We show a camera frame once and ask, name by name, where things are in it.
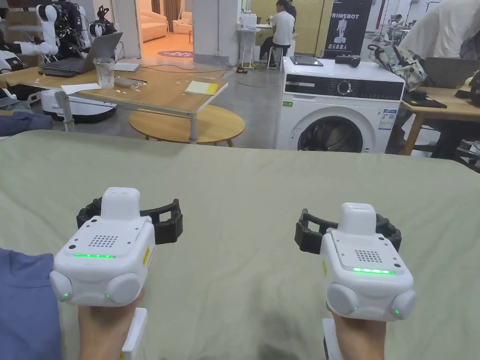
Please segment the person's right hand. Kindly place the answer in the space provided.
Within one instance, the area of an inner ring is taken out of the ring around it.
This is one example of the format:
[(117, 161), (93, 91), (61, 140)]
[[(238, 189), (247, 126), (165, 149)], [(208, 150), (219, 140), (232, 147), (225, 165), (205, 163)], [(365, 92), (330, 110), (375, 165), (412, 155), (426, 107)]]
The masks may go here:
[(383, 360), (387, 323), (352, 319), (332, 314), (344, 360)]

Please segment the person's left hand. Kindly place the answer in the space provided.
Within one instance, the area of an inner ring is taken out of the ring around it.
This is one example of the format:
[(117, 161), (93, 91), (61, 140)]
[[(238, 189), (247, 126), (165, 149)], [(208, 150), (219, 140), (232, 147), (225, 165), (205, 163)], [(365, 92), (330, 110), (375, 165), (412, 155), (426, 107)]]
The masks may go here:
[(80, 360), (118, 360), (145, 289), (137, 299), (122, 307), (78, 308)]

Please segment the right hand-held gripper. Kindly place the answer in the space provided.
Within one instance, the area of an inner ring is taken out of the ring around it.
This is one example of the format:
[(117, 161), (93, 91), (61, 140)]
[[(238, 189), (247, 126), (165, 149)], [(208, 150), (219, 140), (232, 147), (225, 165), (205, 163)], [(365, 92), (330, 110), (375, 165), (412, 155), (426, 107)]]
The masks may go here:
[(300, 251), (321, 253), (327, 305), (345, 318), (395, 322), (412, 313), (416, 293), (401, 242), (400, 230), (363, 203), (344, 203), (338, 223), (302, 209), (295, 225)]

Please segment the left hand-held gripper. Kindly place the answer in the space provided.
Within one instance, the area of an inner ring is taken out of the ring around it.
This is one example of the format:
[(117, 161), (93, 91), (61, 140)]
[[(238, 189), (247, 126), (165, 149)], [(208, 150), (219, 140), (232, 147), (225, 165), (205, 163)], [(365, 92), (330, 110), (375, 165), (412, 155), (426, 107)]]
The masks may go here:
[[(122, 307), (144, 288), (155, 245), (183, 233), (179, 199), (141, 210), (135, 188), (109, 187), (80, 209), (77, 231), (54, 257), (49, 279), (59, 302), (79, 308)], [(148, 319), (137, 305), (122, 353), (139, 351)]]

